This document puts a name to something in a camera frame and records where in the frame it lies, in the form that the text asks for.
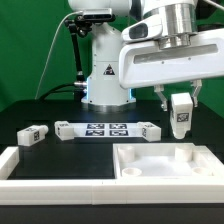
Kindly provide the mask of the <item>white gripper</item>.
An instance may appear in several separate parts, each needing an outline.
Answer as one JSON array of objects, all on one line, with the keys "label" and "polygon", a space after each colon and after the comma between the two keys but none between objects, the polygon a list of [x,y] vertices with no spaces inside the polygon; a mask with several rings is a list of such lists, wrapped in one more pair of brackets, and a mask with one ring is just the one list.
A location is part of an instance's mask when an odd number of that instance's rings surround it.
[{"label": "white gripper", "polygon": [[192,100],[198,106],[202,80],[224,75],[224,28],[199,32],[190,45],[160,49],[157,38],[163,25],[159,15],[144,19],[122,32],[125,43],[119,55],[119,83],[123,88],[155,86],[167,110],[164,84],[192,81]]}]

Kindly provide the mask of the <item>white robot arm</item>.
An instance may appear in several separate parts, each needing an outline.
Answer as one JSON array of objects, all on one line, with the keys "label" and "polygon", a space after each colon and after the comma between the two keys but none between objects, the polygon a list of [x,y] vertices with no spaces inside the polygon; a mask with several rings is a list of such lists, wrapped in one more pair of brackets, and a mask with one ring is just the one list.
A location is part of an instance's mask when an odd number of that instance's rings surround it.
[{"label": "white robot arm", "polygon": [[135,102],[133,88],[224,76],[224,28],[199,32],[198,0],[68,0],[76,30],[91,33],[82,103],[98,111]]}]

